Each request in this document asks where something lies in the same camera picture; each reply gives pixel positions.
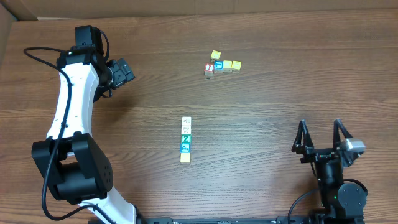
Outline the plain white wooden block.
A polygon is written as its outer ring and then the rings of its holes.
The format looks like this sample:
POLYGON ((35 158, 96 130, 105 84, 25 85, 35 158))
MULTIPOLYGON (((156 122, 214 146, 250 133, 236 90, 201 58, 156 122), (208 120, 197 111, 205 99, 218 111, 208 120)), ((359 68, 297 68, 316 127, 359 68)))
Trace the plain white wooden block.
POLYGON ((191 125, 192 125, 192 118, 190 116, 183 116, 182 126, 191 126, 191 125))

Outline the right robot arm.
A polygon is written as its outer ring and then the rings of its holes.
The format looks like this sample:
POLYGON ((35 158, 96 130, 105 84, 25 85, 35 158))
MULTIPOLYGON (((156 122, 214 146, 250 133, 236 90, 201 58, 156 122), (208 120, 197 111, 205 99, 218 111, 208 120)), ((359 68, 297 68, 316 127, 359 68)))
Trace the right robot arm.
POLYGON ((352 166, 364 152, 362 140, 354 138, 341 120, 333 123, 333 147, 316 149, 306 122, 301 120, 292 152, 301 154, 301 163, 309 163, 318 188, 301 195, 289 208, 287 222, 292 221, 296 204, 314 192, 320 194, 321 207, 309 212, 304 223, 364 223, 364 207, 368 190, 356 179, 343 177, 345 167, 352 166))

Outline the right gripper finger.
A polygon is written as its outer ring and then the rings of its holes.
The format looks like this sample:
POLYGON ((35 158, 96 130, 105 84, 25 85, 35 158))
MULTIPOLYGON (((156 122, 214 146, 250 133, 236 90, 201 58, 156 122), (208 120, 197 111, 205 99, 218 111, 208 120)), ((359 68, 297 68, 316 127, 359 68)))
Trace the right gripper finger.
POLYGON ((334 149, 337 149, 337 147, 341 143, 340 134, 342 134, 345 139, 353 138, 353 136, 344 127, 342 121, 340 119, 336 119, 333 122, 333 148, 334 149))
POLYGON ((314 150, 314 145, 308 132, 306 121, 301 120, 292 146, 292 152, 296 154, 309 154, 312 150, 314 150))

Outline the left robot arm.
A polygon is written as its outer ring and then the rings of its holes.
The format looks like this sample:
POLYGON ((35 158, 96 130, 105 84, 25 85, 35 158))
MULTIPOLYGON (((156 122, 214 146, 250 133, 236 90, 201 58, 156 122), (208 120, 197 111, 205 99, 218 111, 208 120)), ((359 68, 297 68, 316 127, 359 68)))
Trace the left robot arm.
POLYGON ((108 42, 97 27, 76 27, 75 45, 60 50, 53 65, 60 75, 55 117, 46 139, 32 145, 44 178, 42 210, 51 220, 88 209, 100 223, 145 222, 114 187, 111 163, 92 137, 94 102, 134 79, 123 58, 109 59, 108 42))

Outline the white patterned block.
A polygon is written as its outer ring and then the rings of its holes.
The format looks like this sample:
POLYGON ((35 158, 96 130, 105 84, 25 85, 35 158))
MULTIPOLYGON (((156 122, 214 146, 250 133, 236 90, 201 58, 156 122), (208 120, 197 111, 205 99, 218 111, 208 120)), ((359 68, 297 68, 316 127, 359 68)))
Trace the white patterned block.
POLYGON ((191 135, 192 127, 191 126, 181 126, 181 135, 191 135))

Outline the green Z block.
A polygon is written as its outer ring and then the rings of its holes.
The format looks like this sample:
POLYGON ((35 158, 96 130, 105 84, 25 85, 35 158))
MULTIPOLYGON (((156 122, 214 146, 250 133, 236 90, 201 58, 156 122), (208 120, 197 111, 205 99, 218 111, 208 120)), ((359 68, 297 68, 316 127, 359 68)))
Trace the green Z block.
POLYGON ((191 144, 192 136, 190 134, 181 135, 181 143, 182 144, 191 144))

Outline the blue P block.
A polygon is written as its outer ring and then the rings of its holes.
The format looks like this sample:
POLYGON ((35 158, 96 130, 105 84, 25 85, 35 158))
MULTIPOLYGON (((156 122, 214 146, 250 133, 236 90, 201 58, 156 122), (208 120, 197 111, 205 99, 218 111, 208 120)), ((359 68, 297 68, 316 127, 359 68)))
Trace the blue P block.
POLYGON ((181 143, 180 152, 181 153, 190 153, 191 152, 191 144, 190 143, 181 143))

